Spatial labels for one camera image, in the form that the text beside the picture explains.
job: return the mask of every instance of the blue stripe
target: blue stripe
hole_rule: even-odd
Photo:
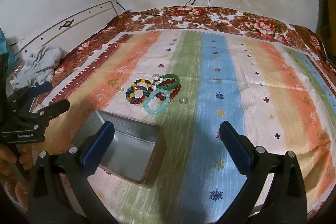
[[[193,146],[172,223],[217,221],[246,180],[245,176],[239,174],[223,143],[216,138],[219,126],[225,120],[239,134],[245,134],[238,82],[224,36],[202,34],[199,76],[201,83],[195,110]],[[218,84],[215,79],[221,79],[222,83]],[[222,94],[223,99],[216,98],[217,93]],[[225,115],[219,116],[217,110],[224,111]],[[223,170],[215,168],[216,160],[225,161]],[[210,192],[216,189],[223,192],[222,199],[209,199]]]
[[[320,84],[320,86],[322,87],[322,89],[324,90],[327,96],[328,102],[330,103],[333,111],[336,112],[335,96],[332,94],[332,92],[330,91],[330,88],[327,86],[327,84],[324,82],[324,80],[320,76],[320,73],[315,69],[315,67],[312,65],[310,60],[302,52],[299,52],[299,51],[295,51],[295,52],[304,61],[306,68],[313,74],[316,81]]]

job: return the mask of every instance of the green stripe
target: green stripe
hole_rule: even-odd
[[[161,125],[164,130],[167,150],[152,189],[142,188],[136,184],[131,184],[127,189],[129,191],[121,213],[124,223],[132,223],[132,220],[134,223],[165,223],[177,205],[176,198],[194,138],[193,127],[196,119],[194,110],[200,85],[202,34],[197,31],[186,31],[180,39],[182,42],[177,46],[167,73],[180,77],[181,90],[155,120],[155,123]],[[188,97],[187,105],[179,104],[181,96]]]
[[[314,87],[314,89],[316,90],[316,92],[318,93],[318,95],[320,96],[322,102],[325,105],[325,108],[327,109],[329,116],[331,118],[331,122],[334,126],[334,128],[336,128],[336,115],[335,112],[333,111],[333,108],[328,100],[328,97],[324,91],[324,89],[321,87],[320,83],[316,80],[315,76],[307,69],[305,62],[300,58],[300,56],[293,50],[285,48],[285,50],[290,54],[290,56],[293,58],[293,60],[296,61],[296,63],[298,64],[300,70],[303,72],[303,74],[305,74],[311,85]]]

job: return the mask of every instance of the colorful striped cloth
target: colorful striped cloth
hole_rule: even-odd
[[[179,75],[181,91],[157,116],[129,104],[116,90],[167,73]],[[207,30],[123,32],[44,98],[38,108],[61,98],[68,98],[71,107],[51,121],[46,142],[35,149],[66,151],[95,108],[158,124],[167,149],[152,188],[100,168],[89,182],[122,223],[211,223],[246,180],[219,138],[219,125],[228,120],[268,152],[296,153],[311,212],[336,182],[334,94],[311,53],[279,42]],[[179,104],[180,96],[189,103]],[[271,181],[270,175],[255,210]]]

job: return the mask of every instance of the teal fabric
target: teal fabric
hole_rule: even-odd
[[[3,34],[0,28],[0,54],[4,54],[9,52],[8,55],[8,67],[7,67],[7,74],[10,74],[14,70],[14,66],[16,61],[19,59],[18,56],[15,56],[11,48],[9,47],[8,43],[6,42],[5,35]]]

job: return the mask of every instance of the light blue beaded bracelet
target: light blue beaded bracelet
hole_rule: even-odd
[[[161,92],[164,97],[166,97],[166,99],[163,101],[163,104],[161,105],[161,107],[159,107],[156,110],[152,110],[149,108],[148,103],[155,97],[155,95],[157,95],[157,93]],[[145,111],[148,114],[153,114],[153,115],[157,115],[160,112],[164,111],[167,106],[168,103],[170,102],[170,98],[169,98],[169,91],[165,90],[165,89],[156,89],[154,91],[151,92],[151,94],[149,95],[149,97],[146,98],[146,100],[143,101],[143,108],[145,109]]]

